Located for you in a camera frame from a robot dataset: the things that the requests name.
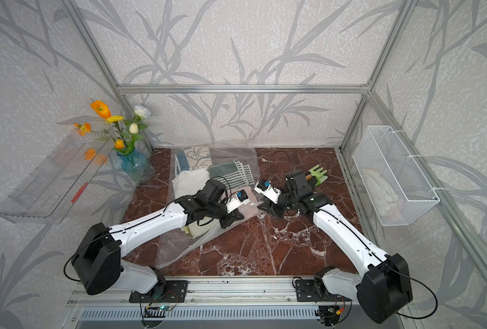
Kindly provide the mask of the light green towel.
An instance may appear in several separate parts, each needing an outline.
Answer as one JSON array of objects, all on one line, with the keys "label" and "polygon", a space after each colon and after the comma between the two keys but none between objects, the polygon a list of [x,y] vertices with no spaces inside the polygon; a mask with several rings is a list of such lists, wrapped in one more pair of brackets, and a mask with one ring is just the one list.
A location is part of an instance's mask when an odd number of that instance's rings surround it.
[{"label": "light green towel", "polygon": [[219,226],[219,221],[217,219],[214,219],[209,224],[202,225],[202,226],[199,226],[197,223],[191,223],[188,226],[182,227],[181,230],[185,234],[188,234],[193,239],[196,239],[198,237],[201,237],[205,233],[207,233],[209,230],[213,228],[217,228],[218,226]]}]

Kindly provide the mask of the clear plastic vacuum bag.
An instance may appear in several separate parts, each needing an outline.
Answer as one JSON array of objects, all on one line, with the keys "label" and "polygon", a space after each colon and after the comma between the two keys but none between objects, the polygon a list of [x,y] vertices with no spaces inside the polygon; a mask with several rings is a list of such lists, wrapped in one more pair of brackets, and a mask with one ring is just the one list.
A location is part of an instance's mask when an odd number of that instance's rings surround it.
[{"label": "clear plastic vacuum bag", "polygon": [[160,237],[156,264],[166,267],[250,218],[262,215],[254,187],[257,151],[219,143],[171,151],[169,202],[185,208],[185,224]]}]

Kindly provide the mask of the green white striped towel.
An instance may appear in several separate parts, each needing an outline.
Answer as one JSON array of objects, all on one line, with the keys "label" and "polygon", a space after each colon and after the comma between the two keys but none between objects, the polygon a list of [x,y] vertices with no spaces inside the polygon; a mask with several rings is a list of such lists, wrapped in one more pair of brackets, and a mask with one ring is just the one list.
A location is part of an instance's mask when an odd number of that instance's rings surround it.
[{"label": "green white striped towel", "polygon": [[250,165],[248,163],[242,163],[239,160],[210,166],[208,172],[210,178],[222,182],[227,188],[239,189],[255,184]]}]

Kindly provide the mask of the blue patterned towel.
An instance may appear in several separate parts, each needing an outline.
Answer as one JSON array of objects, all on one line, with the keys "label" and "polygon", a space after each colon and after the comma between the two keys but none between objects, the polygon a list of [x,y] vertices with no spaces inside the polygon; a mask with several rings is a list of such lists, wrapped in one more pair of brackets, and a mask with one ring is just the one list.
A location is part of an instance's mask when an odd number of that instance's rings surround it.
[{"label": "blue patterned towel", "polygon": [[206,145],[185,148],[175,154],[175,165],[178,173],[208,168],[212,164],[211,151]]}]

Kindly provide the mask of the pink towel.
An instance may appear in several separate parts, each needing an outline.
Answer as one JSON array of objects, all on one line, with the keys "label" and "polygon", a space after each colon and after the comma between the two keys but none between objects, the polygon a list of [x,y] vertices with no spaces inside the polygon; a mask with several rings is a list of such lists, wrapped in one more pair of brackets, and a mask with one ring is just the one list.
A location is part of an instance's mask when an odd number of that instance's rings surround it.
[{"label": "pink towel", "polygon": [[264,214],[264,211],[258,209],[263,202],[257,199],[254,189],[251,186],[245,186],[243,190],[248,196],[249,203],[240,206],[238,211],[244,216],[244,220]]}]

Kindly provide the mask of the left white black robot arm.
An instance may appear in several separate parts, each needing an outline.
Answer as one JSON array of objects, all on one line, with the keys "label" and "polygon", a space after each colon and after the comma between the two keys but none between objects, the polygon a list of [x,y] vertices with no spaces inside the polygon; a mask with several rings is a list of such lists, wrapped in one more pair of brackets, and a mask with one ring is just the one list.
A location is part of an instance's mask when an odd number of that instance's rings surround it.
[{"label": "left white black robot arm", "polygon": [[110,288],[150,293],[163,283],[163,276],[151,267],[125,261],[125,256],[162,234],[202,220],[214,219],[227,228],[244,219],[239,207],[249,202],[245,190],[230,194],[223,183],[208,180],[196,194],[179,197],[139,219],[112,227],[91,226],[69,262],[90,296]]}]

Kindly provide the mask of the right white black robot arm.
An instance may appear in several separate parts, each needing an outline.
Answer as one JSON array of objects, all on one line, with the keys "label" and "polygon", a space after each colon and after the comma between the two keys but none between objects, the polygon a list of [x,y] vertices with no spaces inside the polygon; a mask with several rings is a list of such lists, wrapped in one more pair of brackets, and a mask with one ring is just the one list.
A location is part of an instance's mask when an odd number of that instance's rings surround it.
[{"label": "right white black robot arm", "polygon": [[304,290],[308,296],[322,301],[345,297],[357,302],[378,324],[413,300],[406,260],[399,254],[390,256],[364,237],[325,194],[313,190],[302,171],[287,174],[283,189],[260,179],[254,190],[264,196],[260,208],[274,217],[281,219],[291,209],[312,220],[356,268],[355,274],[332,267],[319,271],[312,286]]}]

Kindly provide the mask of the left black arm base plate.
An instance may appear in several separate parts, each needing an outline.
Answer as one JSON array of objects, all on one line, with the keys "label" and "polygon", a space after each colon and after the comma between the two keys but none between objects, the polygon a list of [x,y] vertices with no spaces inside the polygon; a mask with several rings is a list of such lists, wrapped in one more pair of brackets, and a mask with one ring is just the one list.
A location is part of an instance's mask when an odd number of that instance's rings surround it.
[{"label": "left black arm base plate", "polygon": [[171,303],[180,304],[185,301],[189,282],[187,280],[167,280],[165,283],[157,283],[147,293],[133,291],[129,297],[129,303]]}]

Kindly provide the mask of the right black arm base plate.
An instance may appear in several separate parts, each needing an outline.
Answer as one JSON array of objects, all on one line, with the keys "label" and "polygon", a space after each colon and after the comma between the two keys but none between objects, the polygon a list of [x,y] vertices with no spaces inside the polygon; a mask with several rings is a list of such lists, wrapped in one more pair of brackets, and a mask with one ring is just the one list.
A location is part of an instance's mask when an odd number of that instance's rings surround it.
[{"label": "right black arm base plate", "polygon": [[296,291],[298,302],[350,302],[351,299],[329,293],[321,280],[303,279],[295,276],[291,285]]}]

